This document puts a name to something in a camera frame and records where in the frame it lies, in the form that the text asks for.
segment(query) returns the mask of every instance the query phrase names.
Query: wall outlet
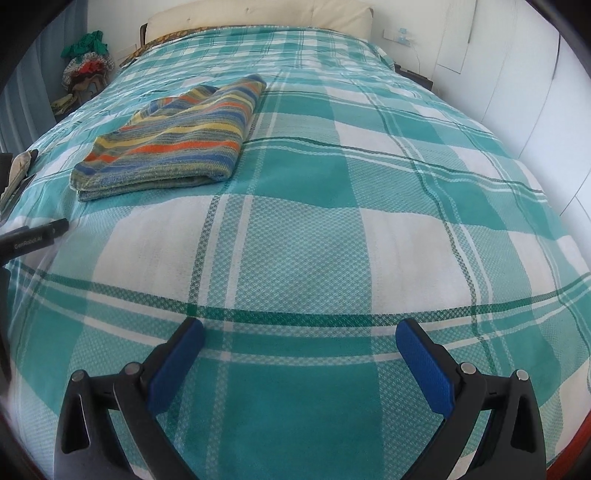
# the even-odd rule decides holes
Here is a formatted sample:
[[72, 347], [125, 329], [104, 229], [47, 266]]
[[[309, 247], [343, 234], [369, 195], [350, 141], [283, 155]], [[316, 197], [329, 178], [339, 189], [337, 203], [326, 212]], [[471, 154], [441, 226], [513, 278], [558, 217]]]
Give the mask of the wall outlet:
[[396, 43], [400, 43], [401, 45], [404, 45], [405, 47], [410, 47], [410, 40], [407, 37], [398, 37], [396, 40], [394, 40]]
[[396, 41], [396, 32], [393, 28], [384, 28], [384, 38], [386, 40]]

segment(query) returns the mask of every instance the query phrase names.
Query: teal and white bedspread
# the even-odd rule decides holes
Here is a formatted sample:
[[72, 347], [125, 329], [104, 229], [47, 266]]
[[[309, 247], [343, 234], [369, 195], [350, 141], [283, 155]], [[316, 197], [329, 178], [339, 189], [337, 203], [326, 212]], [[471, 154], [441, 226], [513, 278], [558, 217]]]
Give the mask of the teal and white bedspread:
[[[396, 348], [410, 316], [458, 361], [527, 370], [548, 461], [568, 444], [591, 407], [589, 270], [531, 173], [392, 66], [325, 30], [190, 34], [35, 143], [2, 232], [71, 228], [9, 265], [5, 401], [48, 476], [70, 374], [142, 361], [187, 315], [206, 346], [158, 419], [201, 479], [400, 478], [441, 420]], [[229, 181], [76, 200], [70, 172], [98, 135], [251, 73], [268, 86]]]

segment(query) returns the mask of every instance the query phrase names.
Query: curtain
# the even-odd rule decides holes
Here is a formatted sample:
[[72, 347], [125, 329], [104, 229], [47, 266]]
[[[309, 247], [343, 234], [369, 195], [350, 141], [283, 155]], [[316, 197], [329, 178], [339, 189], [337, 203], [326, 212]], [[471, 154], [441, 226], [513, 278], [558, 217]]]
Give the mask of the curtain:
[[0, 150], [18, 154], [55, 126], [50, 103], [66, 95], [64, 47], [87, 31], [88, 0], [74, 0], [27, 50], [0, 94]]

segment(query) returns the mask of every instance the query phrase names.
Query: cable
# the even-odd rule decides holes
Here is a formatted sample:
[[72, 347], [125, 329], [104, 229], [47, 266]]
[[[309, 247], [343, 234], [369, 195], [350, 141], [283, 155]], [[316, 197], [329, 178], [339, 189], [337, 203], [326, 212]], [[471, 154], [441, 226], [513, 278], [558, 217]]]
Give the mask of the cable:
[[417, 53], [417, 49], [414, 48], [414, 43], [412, 41], [409, 42], [410, 46], [413, 48], [414, 50], [414, 54], [417, 56], [417, 62], [418, 62], [418, 74], [421, 74], [421, 59], [418, 58], [418, 53]]

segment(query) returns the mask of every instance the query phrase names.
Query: metal screw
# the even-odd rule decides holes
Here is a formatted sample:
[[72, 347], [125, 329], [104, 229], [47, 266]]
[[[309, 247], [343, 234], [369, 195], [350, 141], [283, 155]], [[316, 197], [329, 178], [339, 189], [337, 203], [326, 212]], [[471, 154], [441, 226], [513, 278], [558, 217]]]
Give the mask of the metal screw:
[[526, 382], [530, 379], [529, 373], [526, 372], [525, 370], [518, 370], [517, 372], [515, 372], [515, 375], [517, 375], [517, 378], [519, 378], [520, 380], [523, 380], [524, 382]]
[[74, 373], [72, 373], [72, 381], [73, 382], [79, 382], [83, 378], [84, 378], [84, 370], [76, 370]]
[[474, 375], [476, 373], [476, 367], [469, 362], [462, 363], [460, 368], [466, 375]]
[[125, 365], [123, 370], [127, 375], [135, 375], [141, 368], [142, 366], [138, 362], [131, 362]]

